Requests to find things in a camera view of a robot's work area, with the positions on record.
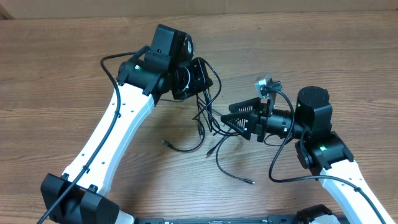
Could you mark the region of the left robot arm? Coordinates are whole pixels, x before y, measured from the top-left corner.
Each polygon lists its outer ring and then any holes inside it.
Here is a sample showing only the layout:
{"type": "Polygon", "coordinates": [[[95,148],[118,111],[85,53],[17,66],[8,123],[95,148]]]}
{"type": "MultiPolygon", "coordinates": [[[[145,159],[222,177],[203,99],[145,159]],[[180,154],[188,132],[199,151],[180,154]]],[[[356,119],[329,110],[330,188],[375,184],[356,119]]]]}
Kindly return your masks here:
{"type": "Polygon", "coordinates": [[[160,97],[183,101],[212,85],[191,36],[158,25],[152,43],[121,54],[109,105],[79,155],[59,176],[48,174],[40,191],[43,220],[56,223],[135,223],[135,216],[108,198],[114,175],[131,140],[160,97]]]}

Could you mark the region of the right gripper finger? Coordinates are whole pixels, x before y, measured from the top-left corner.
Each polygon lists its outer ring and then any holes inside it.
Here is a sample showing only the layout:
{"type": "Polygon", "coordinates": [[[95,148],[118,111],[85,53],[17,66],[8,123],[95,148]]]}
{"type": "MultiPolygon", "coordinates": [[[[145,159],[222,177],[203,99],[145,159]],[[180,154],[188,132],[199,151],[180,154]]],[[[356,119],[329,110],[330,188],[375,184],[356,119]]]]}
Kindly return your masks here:
{"type": "Polygon", "coordinates": [[[256,111],[261,107],[261,99],[260,98],[253,98],[250,100],[242,101],[239,103],[234,103],[229,105],[229,111],[231,113],[240,113],[240,112],[247,112],[247,111],[256,111]]]}
{"type": "Polygon", "coordinates": [[[235,130],[240,136],[246,140],[251,139],[254,132],[257,118],[254,110],[238,113],[226,114],[221,117],[221,122],[235,130]]]}

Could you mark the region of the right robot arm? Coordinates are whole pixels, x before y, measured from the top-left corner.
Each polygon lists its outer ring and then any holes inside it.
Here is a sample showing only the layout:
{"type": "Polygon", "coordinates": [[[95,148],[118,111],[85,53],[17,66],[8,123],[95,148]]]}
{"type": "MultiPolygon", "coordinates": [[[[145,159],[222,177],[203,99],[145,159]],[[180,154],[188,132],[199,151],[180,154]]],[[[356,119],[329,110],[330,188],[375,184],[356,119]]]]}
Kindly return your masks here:
{"type": "Polygon", "coordinates": [[[293,105],[281,87],[259,87],[257,98],[229,106],[221,121],[245,139],[276,135],[283,141],[270,166],[274,167],[285,145],[296,139],[297,157],[310,175],[270,180],[277,183],[316,180],[333,197],[350,223],[393,223],[366,183],[348,146],[332,131],[332,106],[326,89],[302,88],[293,105]]]}

